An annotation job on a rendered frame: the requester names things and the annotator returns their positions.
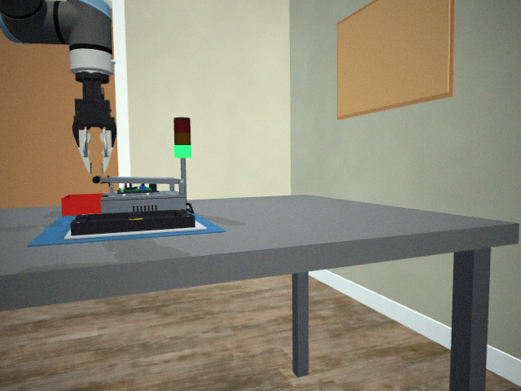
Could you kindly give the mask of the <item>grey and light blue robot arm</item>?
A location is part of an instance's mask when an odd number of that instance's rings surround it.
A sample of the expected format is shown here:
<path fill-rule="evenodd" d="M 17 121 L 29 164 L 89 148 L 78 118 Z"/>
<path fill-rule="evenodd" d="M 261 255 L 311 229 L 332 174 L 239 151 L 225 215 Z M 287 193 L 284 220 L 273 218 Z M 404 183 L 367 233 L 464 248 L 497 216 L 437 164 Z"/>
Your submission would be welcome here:
<path fill-rule="evenodd" d="M 112 18 L 104 0 L 0 0 L 0 28 L 16 43 L 69 45 L 73 74 L 113 75 Z"/>

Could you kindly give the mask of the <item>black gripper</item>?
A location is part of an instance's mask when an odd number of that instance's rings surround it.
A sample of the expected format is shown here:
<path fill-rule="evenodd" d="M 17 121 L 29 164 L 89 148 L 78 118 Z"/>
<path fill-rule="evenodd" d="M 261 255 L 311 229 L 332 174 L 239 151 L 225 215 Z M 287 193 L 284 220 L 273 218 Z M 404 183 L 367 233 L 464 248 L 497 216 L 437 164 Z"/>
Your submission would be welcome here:
<path fill-rule="evenodd" d="M 103 142 L 102 168 L 104 174 L 112 154 L 117 133 L 115 117 L 110 118 L 110 100 L 101 99 L 101 84 L 109 83 L 109 76 L 100 72 L 90 73 L 87 71 L 77 72 L 75 75 L 76 81 L 81 82 L 83 85 L 83 99 L 75 99 L 75 116 L 72 124 L 72 132 L 85 167 L 89 174 L 91 174 L 90 151 L 88 148 L 91 136 L 87 130 L 89 130 L 90 127 L 99 127 L 103 131 L 100 134 L 100 140 Z M 86 129 L 84 126 L 86 126 Z M 104 129 L 103 127 L 106 128 Z"/>

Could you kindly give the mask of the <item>green circuit board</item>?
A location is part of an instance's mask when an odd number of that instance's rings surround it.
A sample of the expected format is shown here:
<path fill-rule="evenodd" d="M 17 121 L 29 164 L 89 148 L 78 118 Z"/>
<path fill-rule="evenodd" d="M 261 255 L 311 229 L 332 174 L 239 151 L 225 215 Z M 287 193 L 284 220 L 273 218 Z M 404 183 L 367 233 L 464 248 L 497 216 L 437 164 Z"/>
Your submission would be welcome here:
<path fill-rule="evenodd" d="M 149 191 L 149 190 L 152 190 L 150 187 L 146 187 L 146 186 L 142 187 L 142 184 L 140 187 L 128 187 L 128 185 L 127 185 L 127 187 L 125 187 L 125 185 L 122 185 L 122 188 L 123 188 L 123 190 L 121 190 L 120 188 L 119 188 L 119 190 L 120 191 Z"/>

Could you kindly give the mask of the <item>red bin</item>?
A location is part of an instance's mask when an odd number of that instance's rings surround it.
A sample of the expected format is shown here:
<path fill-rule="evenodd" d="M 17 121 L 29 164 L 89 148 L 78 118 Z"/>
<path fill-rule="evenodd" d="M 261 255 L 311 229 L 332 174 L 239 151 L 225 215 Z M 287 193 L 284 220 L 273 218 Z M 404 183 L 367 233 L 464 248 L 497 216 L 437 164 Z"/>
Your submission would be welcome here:
<path fill-rule="evenodd" d="M 101 213 L 102 194 L 66 195 L 61 199 L 62 216 Z"/>

